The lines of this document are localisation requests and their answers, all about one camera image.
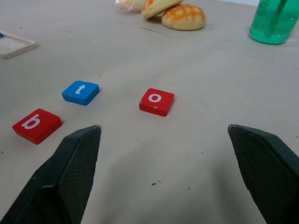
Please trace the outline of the blue letter t tile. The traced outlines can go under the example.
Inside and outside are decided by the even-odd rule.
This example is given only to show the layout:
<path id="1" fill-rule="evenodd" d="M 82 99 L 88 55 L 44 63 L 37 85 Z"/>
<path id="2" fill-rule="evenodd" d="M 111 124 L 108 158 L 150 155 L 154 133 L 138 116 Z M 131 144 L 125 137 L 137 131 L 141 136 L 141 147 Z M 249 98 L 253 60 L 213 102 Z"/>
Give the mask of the blue letter t tile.
<path id="1" fill-rule="evenodd" d="M 78 105 L 88 105 L 100 92 L 98 84 L 75 81 L 62 92 L 63 99 Z"/>

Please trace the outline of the light wooden letter tray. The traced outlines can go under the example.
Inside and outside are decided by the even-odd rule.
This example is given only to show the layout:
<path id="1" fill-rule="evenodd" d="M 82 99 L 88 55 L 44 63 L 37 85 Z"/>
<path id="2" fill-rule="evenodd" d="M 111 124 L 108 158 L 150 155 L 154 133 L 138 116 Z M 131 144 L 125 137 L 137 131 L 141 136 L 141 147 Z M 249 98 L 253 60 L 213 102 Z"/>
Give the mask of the light wooden letter tray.
<path id="1" fill-rule="evenodd" d="M 8 59 L 38 46 L 37 42 L 1 31 L 0 58 Z"/>

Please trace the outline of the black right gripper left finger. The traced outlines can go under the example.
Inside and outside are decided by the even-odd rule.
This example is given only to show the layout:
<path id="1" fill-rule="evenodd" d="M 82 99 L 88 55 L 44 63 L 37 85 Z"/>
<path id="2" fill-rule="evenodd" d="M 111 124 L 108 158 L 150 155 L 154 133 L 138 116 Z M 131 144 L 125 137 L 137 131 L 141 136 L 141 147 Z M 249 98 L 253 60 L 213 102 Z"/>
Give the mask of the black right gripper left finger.
<path id="1" fill-rule="evenodd" d="M 100 137 L 100 125 L 64 137 L 0 224 L 80 224 L 93 186 Z"/>

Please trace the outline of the bun in clear plastic wrapper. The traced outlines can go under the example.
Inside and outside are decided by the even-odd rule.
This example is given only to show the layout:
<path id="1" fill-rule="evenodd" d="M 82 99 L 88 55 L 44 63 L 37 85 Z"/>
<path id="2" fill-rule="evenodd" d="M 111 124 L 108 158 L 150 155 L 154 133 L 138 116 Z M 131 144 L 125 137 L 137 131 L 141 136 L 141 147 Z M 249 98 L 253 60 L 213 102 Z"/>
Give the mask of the bun in clear plastic wrapper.
<path id="1" fill-rule="evenodd" d="M 116 0 L 115 7 L 125 12 L 141 12 L 146 0 Z"/>

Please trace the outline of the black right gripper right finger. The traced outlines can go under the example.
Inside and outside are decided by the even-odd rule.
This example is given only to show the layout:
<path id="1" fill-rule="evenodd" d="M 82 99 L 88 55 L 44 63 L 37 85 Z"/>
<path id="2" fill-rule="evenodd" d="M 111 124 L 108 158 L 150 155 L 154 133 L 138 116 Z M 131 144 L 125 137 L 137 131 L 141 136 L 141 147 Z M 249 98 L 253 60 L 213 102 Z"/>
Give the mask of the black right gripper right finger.
<path id="1" fill-rule="evenodd" d="M 228 127 L 242 179 L 267 224 L 299 224 L 299 157 L 276 135 Z"/>

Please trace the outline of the golden melon pan bun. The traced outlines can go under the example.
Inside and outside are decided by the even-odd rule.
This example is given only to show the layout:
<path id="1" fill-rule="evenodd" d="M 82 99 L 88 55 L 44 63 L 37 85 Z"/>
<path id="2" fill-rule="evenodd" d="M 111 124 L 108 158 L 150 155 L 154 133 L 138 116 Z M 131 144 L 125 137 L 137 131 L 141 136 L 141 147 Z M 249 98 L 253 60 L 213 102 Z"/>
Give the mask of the golden melon pan bun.
<path id="1" fill-rule="evenodd" d="M 142 16 L 149 19 L 161 14 L 166 9 L 181 4 L 184 0 L 146 0 L 142 9 Z"/>
<path id="2" fill-rule="evenodd" d="M 163 14 L 162 24 L 174 30 L 198 30 L 206 25 L 206 14 L 202 8 L 195 5 L 180 4 Z"/>

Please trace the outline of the red letter b tile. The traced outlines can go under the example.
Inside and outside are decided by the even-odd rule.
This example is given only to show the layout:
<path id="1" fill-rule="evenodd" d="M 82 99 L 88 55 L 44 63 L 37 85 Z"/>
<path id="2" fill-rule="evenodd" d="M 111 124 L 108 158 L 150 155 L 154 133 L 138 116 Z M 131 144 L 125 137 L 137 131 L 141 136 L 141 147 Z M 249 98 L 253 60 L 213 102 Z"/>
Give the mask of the red letter b tile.
<path id="1" fill-rule="evenodd" d="M 17 135 L 38 145 L 62 124 L 59 116 L 39 108 L 14 124 L 12 129 Z"/>

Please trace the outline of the green transparent water bottle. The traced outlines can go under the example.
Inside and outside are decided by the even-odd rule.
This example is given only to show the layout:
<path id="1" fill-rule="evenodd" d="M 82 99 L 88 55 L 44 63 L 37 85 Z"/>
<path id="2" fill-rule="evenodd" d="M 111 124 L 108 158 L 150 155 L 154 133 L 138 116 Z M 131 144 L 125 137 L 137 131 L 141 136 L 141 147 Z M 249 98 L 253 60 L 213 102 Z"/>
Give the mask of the green transparent water bottle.
<path id="1" fill-rule="evenodd" d="M 281 44 L 299 20 L 299 0 L 260 0 L 249 34 L 266 44 Z"/>

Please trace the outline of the red letter o tile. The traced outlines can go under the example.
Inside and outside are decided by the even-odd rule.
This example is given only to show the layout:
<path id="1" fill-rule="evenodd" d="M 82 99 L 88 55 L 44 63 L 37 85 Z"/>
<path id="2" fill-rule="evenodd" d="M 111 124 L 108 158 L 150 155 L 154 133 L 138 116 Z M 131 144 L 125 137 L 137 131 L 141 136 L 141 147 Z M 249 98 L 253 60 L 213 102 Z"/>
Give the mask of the red letter o tile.
<path id="1" fill-rule="evenodd" d="M 139 109 L 166 117 L 174 102 L 174 97 L 173 93 L 149 88 L 139 102 Z"/>

